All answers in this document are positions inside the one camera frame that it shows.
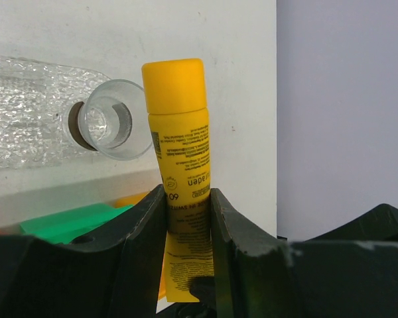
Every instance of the green object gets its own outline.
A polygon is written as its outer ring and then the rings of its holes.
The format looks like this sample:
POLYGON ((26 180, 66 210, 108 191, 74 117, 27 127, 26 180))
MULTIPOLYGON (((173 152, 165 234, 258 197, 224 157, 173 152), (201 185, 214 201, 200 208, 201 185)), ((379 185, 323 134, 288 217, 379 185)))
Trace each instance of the green object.
POLYGON ((98 228, 132 206, 114 208, 104 203, 97 203, 31 219, 22 222, 19 226, 23 234, 34 235, 54 244, 68 244, 74 238, 98 228))

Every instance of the plastic bottle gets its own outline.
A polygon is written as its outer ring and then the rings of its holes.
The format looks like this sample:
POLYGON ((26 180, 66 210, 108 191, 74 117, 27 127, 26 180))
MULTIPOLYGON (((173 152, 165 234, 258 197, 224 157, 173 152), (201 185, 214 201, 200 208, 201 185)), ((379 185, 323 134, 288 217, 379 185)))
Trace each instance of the plastic bottle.
POLYGON ((56 166, 152 143, 143 89, 92 70, 0 56, 0 168, 56 166))
POLYGON ((165 282, 168 301, 190 295, 195 276, 212 276, 209 114, 199 59, 142 68, 149 126, 168 202, 165 282))

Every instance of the white wall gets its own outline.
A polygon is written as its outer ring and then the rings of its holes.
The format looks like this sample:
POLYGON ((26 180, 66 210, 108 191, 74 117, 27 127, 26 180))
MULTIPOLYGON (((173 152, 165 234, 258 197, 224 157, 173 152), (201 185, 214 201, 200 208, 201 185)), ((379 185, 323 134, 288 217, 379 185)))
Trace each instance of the white wall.
MULTIPOLYGON (((0 54, 91 68, 137 83, 145 62, 202 58, 212 185, 275 234, 275 19, 275 0, 0 1, 0 54)), ((0 225, 116 199, 159 182, 152 152, 126 163, 91 159, 0 171, 0 225)))
POLYGON ((398 0, 279 1, 278 230, 398 207, 398 0))

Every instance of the clear plastic container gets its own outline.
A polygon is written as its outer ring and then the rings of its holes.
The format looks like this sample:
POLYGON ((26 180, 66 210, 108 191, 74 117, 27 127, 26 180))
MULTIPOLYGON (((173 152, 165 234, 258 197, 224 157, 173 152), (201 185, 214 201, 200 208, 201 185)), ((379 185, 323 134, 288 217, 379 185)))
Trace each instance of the clear plastic container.
POLYGON ((143 89, 92 70, 0 56, 0 168, 56 166, 152 144, 143 89))

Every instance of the yellow tube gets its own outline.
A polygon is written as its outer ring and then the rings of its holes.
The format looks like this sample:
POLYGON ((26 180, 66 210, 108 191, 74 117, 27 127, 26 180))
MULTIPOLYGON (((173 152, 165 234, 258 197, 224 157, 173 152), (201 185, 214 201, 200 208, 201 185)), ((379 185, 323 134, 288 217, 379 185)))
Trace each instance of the yellow tube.
POLYGON ((213 276, 210 238, 209 114, 199 59, 142 67, 149 126, 168 203, 165 282, 168 301, 198 301, 193 277, 213 276))

